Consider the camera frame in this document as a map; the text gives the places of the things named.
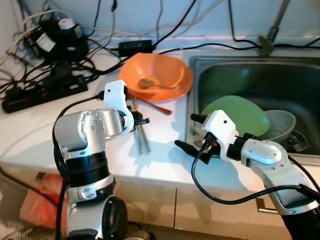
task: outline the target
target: sink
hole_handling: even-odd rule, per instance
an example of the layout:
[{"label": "sink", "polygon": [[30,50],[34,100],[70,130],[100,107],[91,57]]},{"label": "sink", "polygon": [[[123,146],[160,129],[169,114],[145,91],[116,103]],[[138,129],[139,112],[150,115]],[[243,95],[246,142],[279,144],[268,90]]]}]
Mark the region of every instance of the sink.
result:
[{"label": "sink", "polygon": [[[296,117],[296,126],[281,144],[292,156],[319,158],[320,58],[193,56],[189,67],[194,82],[188,116],[227,95],[245,98],[264,111],[288,111]],[[188,117],[186,126],[186,141],[195,145],[199,125]]]}]

